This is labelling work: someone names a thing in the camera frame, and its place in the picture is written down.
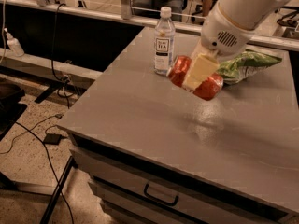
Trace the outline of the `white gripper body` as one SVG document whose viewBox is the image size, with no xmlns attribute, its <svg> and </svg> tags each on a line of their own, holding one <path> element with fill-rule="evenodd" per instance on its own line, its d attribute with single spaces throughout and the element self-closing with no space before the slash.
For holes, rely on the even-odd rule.
<svg viewBox="0 0 299 224">
<path fill-rule="evenodd" d="M 230 60 L 245 49 L 252 36 L 253 29 L 234 21 L 217 3 L 202 26 L 201 45 L 205 53 L 213 53 L 219 60 Z"/>
</svg>

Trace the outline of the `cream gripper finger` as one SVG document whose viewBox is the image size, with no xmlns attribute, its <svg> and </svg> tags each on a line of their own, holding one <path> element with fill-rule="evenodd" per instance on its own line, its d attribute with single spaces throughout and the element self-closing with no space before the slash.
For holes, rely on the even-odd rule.
<svg viewBox="0 0 299 224">
<path fill-rule="evenodd" d="M 192 62 L 182 87 L 188 91 L 194 91 L 218 68 L 219 62 L 214 57 L 199 54 Z"/>
<path fill-rule="evenodd" d="M 195 59 L 199 54 L 204 54 L 212 58 L 216 58 L 218 51 L 216 49 L 208 49 L 205 46 L 202 45 L 201 41 L 198 41 L 192 54 L 191 59 Z"/>
</svg>

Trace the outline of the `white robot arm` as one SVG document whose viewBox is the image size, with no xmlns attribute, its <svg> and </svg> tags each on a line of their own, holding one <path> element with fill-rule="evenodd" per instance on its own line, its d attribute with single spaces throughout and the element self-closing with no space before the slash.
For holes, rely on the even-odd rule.
<svg viewBox="0 0 299 224">
<path fill-rule="evenodd" d="M 232 58 L 246 46 L 258 26 L 290 0 L 218 0 L 209 11 L 201 39 L 182 87 L 196 90 L 219 67 L 219 58 Z"/>
</svg>

